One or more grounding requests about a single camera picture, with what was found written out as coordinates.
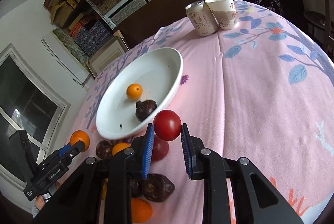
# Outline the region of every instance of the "wooden furniture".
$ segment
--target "wooden furniture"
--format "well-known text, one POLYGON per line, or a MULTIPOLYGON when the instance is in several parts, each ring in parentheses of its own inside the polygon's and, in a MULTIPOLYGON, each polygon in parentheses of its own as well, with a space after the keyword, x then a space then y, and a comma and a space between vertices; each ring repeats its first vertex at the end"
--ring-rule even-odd
POLYGON ((332 21, 331 21, 329 0, 325 0, 325 15, 326 18, 325 18, 325 32, 323 39, 323 50, 327 52, 328 47, 334 49, 334 39, 333 37, 331 37, 332 21))

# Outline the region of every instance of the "table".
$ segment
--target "table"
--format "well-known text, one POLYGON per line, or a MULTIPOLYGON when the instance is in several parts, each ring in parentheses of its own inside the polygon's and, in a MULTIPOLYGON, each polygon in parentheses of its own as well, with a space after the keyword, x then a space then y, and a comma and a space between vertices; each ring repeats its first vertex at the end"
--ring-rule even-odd
MULTIPOLYGON (((102 140, 95 115, 109 84, 147 51, 173 47, 182 54, 184 69, 168 109, 206 147, 234 160, 248 157, 311 224, 334 192, 334 65, 280 15, 245 1, 235 5, 238 28, 200 37, 183 18, 161 27, 98 76, 72 128, 91 138, 74 167, 95 156, 102 140)), ((151 203, 154 213, 147 223, 202 223, 204 183, 188 179, 180 138, 150 172, 166 175, 176 189, 166 202, 151 203)), ((232 198, 230 204, 235 223, 232 198)))

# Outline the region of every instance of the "small orange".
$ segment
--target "small orange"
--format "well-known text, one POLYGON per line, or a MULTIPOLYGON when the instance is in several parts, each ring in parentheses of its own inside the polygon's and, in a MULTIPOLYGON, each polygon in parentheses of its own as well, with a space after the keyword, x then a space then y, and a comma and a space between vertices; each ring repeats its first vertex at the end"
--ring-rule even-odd
POLYGON ((152 206, 141 199, 131 199, 132 222, 143 223, 148 221, 153 214, 152 206))
POLYGON ((131 84, 126 89, 126 96, 132 101, 136 101, 143 93, 143 88, 140 84, 131 84))
POLYGON ((76 132, 74 132, 71 135, 71 139, 70 139, 71 146, 73 146, 78 141, 83 141, 84 144, 85 144, 85 148, 83 149, 82 152, 85 152, 86 150, 88 150, 89 143, 90 143, 90 139, 89 139, 88 134, 86 134, 84 131, 76 131, 76 132))
POLYGON ((107 179, 104 179, 102 183, 102 197, 101 197, 102 200, 106 200, 106 190, 108 187, 108 182, 106 180, 107 179))
POLYGON ((111 150, 111 154, 113 156, 115 156, 115 154, 117 152, 120 152, 121 150, 125 149, 125 148, 129 148, 130 145, 128 143, 118 143, 116 145, 113 146, 113 149, 111 150))

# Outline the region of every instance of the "white bowl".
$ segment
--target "white bowl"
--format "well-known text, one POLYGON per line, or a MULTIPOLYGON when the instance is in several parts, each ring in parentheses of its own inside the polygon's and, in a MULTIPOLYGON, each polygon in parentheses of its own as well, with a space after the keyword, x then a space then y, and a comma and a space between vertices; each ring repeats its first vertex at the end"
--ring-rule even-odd
POLYGON ((150 51, 130 63, 106 90, 96 114, 96 127, 105 139, 122 139, 147 127, 166 108, 181 82, 183 59, 173 48, 150 51), (143 121, 136 118, 136 102, 126 96, 130 84, 140 84, 139 100, 153 99, 157 108, 143 121))

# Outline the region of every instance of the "brown chestnut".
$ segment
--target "brown chestnut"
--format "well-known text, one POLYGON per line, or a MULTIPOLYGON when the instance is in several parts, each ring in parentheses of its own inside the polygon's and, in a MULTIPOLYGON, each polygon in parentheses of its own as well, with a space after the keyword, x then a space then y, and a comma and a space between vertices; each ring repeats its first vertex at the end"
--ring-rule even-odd
POLYGON ((113 149, 113 145, 111 145, 107 140, 102 140, 96 146, 96 156, 102 160, 110 159, 113 155, 111 151, 113 149))
POLYGON ((148 174, 147 178, 143 180, 143 195, 153 202, 165 201, 173 193, 174 189, 175 185, 161 174, 148 174))
POLYGON ((157 104, 152 99, 136 102, 136 117, 140 122, 143 122, 155 109, 157 104))

